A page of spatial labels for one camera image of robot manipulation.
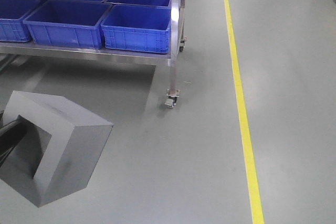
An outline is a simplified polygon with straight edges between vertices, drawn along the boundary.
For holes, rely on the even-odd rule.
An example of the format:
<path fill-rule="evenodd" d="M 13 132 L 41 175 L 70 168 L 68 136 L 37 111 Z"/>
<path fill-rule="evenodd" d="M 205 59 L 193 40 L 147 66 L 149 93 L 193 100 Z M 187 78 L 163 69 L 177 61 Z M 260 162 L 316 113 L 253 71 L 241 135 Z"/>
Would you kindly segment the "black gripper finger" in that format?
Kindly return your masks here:
<path fill-rule="evenodd" d="M 14 120 L 1 128 L 1 165 L 25 135 L 26 126 L 22 120 Z"/>

